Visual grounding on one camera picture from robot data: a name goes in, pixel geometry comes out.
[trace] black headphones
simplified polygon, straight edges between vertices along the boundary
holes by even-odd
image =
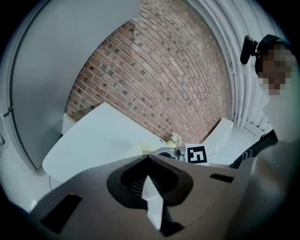
[[[274,43],[282,43],[286,48],[291,50],[291,44],[288,41],[271,34],[266,35],[260,43],[254,41],[249,35],[245,36],[242,52],[240,54],[240,62],[245,65],[248,63],[250,56],[255,56],[255,71],[258,73],[258,60],[262,52]]]

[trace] brick wall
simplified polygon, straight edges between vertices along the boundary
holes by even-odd
[[[200,143],[230,114],[228,72],[206,22],[183,0],[143,0],[90,56],[70,93],[75,121],[107,102],[157,136]]]

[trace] black vent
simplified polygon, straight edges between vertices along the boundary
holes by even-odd
[[[133,194],[142,196],[143,186],[149,176],[159,194],[163,197],[178,183],[178,176],[160,163],[146,158],[125,171],[121,177],[122,185]]]
[[[112,172],[107,178],[107,189],[123,206],[147,209],[147,201],[142,199],[147,176],[152,180],[166,206],[181,204],[193,188],[193,179],[187,172],[156,156],[143,155]]]

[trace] black slot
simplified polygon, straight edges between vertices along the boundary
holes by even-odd
[[[80,196],[67,195],[48,215],[41,220],[41,224],[55,233],[60,233],[71,214],[82,200]]]
[[[229,176],[225,176],[225,175],[221,175],[221,174],[217,174],[217,173],[212,174],[210,177],[220,180],[220,181],[223,181],[223,182],[229,182],[229,183],[232,183],[232,181],[234,179],[234,177],[229,177]]]
[[[173,222],[171,215],[164,204],[160,232],[165,237],[168,237],[179,232],[183,228],[184,227],[180,223]]]

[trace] white table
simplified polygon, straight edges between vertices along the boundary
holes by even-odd
[[[103,103],[55,144],[43,168],[63,183],[86,169],[162,147],[167,145],[159,137]]]

